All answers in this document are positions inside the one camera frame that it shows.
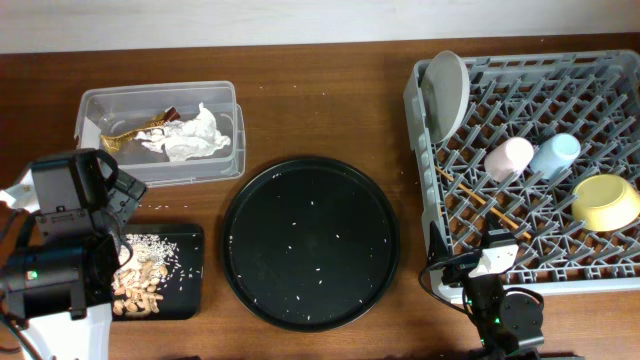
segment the pink cup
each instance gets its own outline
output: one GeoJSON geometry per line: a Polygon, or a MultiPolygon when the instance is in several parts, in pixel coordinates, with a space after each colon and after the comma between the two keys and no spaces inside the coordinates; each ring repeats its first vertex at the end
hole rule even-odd
{"type": "Polygon", "coordinates": [[[501,182],[509,173],[522,174],[533,159],[533,146],[521,137],[513,137],[484,158],[484,168],[491,178],[501,182]]]}

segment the cup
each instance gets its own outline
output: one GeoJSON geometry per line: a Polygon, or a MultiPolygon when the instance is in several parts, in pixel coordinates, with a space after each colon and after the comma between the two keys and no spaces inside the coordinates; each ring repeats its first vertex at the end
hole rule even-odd
{"type": "Polygon", "coordinates": [[[618,175],[588,177],[572,193],[578,196],[571,204],[573,217],[584,220],[587,230],[617,230],[632,223],[640,214],[640,194],[618,175]]]}
{"type": "Polygon", "coordinates": [[[568,169],[578,155],[578,139],[569,134],[557,134],[540,145],[529,167],[534,173],[542,171],[542,178],[549,180],[568,169]]]}
{"type": "Polygon", "coordinates": [[[501,182],[511,172],[522,174],[532,158],[531,143],[525,138],[512,137],[484,158],[484,168],[493,180],[501,182]]]}

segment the brown table surface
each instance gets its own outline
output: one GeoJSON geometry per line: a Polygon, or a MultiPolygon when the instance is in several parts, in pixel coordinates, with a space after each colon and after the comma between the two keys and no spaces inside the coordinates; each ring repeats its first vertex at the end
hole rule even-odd
{"type": "MultiPolygon", "coordinates": [[[[2,55],[0,186],[11,185],[28,161],[75,147],[78,105],[88,89],[229,80],[247,129],[245,175],[152,189],[143,200],[152,208],[142,207],[134,217],[204,228],[201,311],[187,321],[113,324],[111,358],[441,359],[480,342],[466,317],[431,299],[417,281],[425,264],[422,201],[402,100],[413,65],[446,49],[483,56],[621,48],[640,51],[640,34],[2,55]],[[388,196],[401,227],[398,272],[385,296],[354,323],[317,334],[281,330],[252,315],[227,284],[218,252],[222,217],[234,194],[268,165],[296,155],[336,158],[368,174],[388,196]]],[[[9,212],[2,208],[4,224],[9,212]]],[[[14,241],[9,236],[0,247],[3,262],[14,241]]],[[[640,292],[548,297],[541,350],[589,359],[637,357],[639,305],[640,292]]],[[[0,341],[14,343],[5,329],[0,341]]]]}

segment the round black tray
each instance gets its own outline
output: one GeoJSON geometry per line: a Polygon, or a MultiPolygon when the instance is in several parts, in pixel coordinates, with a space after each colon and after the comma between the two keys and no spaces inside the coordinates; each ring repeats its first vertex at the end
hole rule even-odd
{"type": "Polygon", "coordinates": [[[367,312],[399,257],[396,216],[380,188],[336,160],[273,166],[234,198],[222,233],[229,284],[260,318],[323,331],[367,312]]]}

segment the yellow bowl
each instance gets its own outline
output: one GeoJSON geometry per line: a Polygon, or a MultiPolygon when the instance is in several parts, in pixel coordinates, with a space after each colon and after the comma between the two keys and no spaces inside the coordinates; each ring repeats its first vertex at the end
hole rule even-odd
{"type": "Polygon", "coordinates": [[[612,231],[633,222],[640,214],[640,195],[618,175],[596,175],[573,189],[578,199],[571,205],[573,217],[584,220],[592,231],[612,231]]]}

